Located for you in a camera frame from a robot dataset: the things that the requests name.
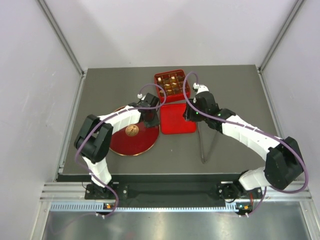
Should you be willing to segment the red box lid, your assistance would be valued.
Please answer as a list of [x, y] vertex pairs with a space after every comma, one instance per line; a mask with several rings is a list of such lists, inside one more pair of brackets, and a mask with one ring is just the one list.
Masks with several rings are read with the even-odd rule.
[[164, 135], [191, 134], [197, 129], [195, 122], [186, 121], [185, 103], [165, 104], [160, 107], [160, 130]]

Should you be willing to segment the round dark red plate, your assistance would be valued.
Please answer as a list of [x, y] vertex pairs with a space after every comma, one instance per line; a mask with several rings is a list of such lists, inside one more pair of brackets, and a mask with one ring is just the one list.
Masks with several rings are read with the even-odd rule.
[[124, 106], [106, 121], [113, 126], [109, 149], [121, 156], [137, 156], [148, 151], [157, 141], [160, 126], [146, 127], [139, 110]]

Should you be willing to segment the metal tongs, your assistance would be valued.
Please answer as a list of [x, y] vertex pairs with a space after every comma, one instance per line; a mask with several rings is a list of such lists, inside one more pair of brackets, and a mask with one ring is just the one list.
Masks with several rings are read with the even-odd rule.
[[205, 128], [203, 123], [197, 123], [196, 132], [199, 140], [200, 160], [205, 165], [211, 159], [219, 133], [216, 130]]

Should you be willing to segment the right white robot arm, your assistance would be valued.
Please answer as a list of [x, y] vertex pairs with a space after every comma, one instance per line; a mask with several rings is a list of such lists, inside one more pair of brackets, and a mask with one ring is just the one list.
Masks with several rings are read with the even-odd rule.
[[207, 90], [198, 91], [186, 100], [183, 114], [187, 121], [204, 121], [209, 128], [230, 137], [258, 154], [265, 162], [263, 167], [246, 170], [233, 181], [233, 192], [245, 198], [253, 189], [272, 187], [282, 193], [305, 171], [297, 141], [267, 134], [245, 122], [227, 108], [219, 108], [214, 96]]

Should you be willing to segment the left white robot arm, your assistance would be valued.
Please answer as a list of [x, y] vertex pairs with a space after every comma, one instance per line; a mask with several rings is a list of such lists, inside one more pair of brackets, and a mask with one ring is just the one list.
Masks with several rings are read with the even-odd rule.
[[74, 160], [76, 163], [80, 158], [85, 161], [85, 164], [79, 165], [88, 170], [91, 184], [102, 198], [109, 198], [114, 191], [106, 161], [113, 135], [138, 123], [143, 123], [146, 128], [160, 124], [157, 115], [159, 98], [150, 93], [139, 94], [138, 97], [137, 103], [132, 102], [110, 114], [88, 115], [74, 141]]

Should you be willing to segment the red chocolate box with tray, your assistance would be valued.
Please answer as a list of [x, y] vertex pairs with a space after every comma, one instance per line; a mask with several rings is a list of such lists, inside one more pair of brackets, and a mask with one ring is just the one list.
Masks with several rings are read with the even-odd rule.
[[156, 73], [154, 75], [154, 83], [158, 86], [161, 86], [163, 89], [156, 87], [157, 95], [162, 103], [165, 100], [166, 103], [183, 101], [183, 83], [185, 80], [185, 72], [182, 69], [171, 70], [167, 72]]

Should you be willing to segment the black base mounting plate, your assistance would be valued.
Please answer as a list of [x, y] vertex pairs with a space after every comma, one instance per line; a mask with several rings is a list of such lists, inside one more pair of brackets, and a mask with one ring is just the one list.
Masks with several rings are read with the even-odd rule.
[[217, 182], [119, 182], [109, 185], [118, 195], [118, 207], [223, 207], [235, 199], [231, 188]]

